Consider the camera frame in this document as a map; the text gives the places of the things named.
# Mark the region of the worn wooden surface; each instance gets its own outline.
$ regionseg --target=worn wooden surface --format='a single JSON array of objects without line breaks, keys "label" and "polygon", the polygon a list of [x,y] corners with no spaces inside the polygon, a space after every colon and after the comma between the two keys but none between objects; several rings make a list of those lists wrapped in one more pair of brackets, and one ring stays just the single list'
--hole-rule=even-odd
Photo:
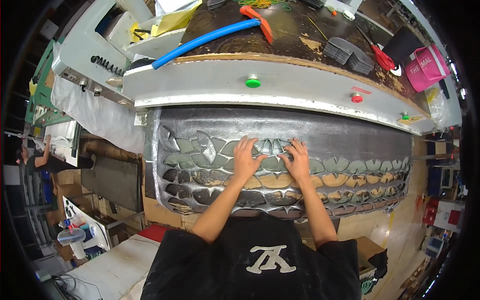
[{"label": "worn wooden surface", "polygon": [[[348,64],[341,65],[323,54],[327,43],[321,33],[308,20],[310,17],[327,38],[341,37],[362,49],[374,59],[370,44],[365,40],[355,25],[373,37],[374,42],[385,45],[391,36],[361,17],[355,21],[346,20],[342,14],[332,16],[326,9],[314,11],[300,1],[288,2],[291,11],[285,11],[281,5],[272,5],[268,9],[255,9],[270,24],[274,42],[270,45],[260,27],[253,27],[229,34],[197,47],[181,57],[177,62],[212,59],[257,59],[300,64],[337,72],[376,86],[399,97],[416,109],[421,107],[422,99],[415,98],[415,90],[405,75],[393,76],[375,63],[374,69],[364,75],[353,71]],[[202,4],[195,12],[183,36],[186,43],[199,36],[230,24],[244,21],[246,16],[240,14],[237,2],[227,1],[224,5],[209,11]]]}]

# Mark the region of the plastic sheet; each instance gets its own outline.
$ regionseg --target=plastic sheet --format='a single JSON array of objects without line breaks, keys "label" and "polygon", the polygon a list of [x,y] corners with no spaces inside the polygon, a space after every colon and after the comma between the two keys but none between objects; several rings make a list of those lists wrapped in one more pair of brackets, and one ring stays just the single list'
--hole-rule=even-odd
[{"label": "plastic sheet", "polygon": [[158,203],[160,205],[164,204],[160,201],[160,189],[158,185],[158,174],[157,174],[157,155],[158,155],[158,128],[160,127],[160,115],[162,114],[162,108],[155,108],[150,110],[148,117],[153,116],[152,122],[152,159],[153,159],[153,180],[155,183],[155,195]]},{"label": "plastic sheet", "polygon": [[442,90],[434,87],[425,92],[427,96],[428,106],[430,108],[430,115],[439,130],[443,130],[448,126],[447,122],[450,118],[450,112],[447,107],[447,100]]},{"label": "plastic sheet", "polygon": [[145,127],[135,126],[135,111],[55,75],[52,104],[75,119],[90,133],[98,135],[124,150],[143,153]]}]

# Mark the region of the scissors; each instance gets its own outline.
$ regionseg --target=scissors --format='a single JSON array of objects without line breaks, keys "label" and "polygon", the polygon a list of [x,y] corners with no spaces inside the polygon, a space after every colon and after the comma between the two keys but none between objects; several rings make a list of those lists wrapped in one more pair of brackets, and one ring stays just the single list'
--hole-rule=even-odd
[{"label": "scissors", "polygon": [[385,70],[395,69],[395,64],[393,60],[386,55],[383,51],[380,50],[369,38],[368,36],[357,26],[357,29],[363,35],[363,37],[370,43],[370,47],[372,47],[373,52],[375,53],[375,59],[377,60],[378,64],[384,68]]}]

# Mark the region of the worker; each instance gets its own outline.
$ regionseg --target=worker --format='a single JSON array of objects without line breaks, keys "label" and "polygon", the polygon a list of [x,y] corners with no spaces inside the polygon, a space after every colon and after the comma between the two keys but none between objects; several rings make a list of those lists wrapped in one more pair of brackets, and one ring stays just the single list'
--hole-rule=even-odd
[{"label": "worker", "polygon": [[310,178],[305,142],[294,138],[278,155],[300,186],[317,251],[302,244],[293,220],[262,213],[230,217],[242,187],[267,155],[252,158],[258,139],[234,149],[234,175],[191,232],[168,230],[147,275],[141,299],[361,298],[357,242],[338,241]]},{"label": "worker", "polygon": [[34,151],[34,154],[29,157],[28,149],[22,145],[22,148],[17,150],[17,163],[25,164],[27,171],[31,174],[33,172],[47,171],[49,173],[58,173],[68,169],[93,169],[96,162],[95,154],[90,157],[78,156],[78,166],[73,166],[65,159],[50,153],[50,134],[46,136],[45,148],[43,153]]}]

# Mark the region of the white plastic bag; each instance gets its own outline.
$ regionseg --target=white plastic bag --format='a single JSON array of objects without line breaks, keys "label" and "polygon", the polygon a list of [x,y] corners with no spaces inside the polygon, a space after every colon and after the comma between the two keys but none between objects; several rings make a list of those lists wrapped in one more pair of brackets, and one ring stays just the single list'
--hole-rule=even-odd
[{"label": "white plastic bag", "polygon": [[437,129],[443,130],[447,124],[450,112],[448,111],[445,96],[439,88],[433,87],[425,91],[427,96],[428,107],[430,108],[430,115],[435,123]]},{"label": "white plastic bag", "polygon": [[135,111],[55,75],[52,104],[75,119],[90,133],[98,135],[124,150],[143,153],[145,127],[135,126]]}]

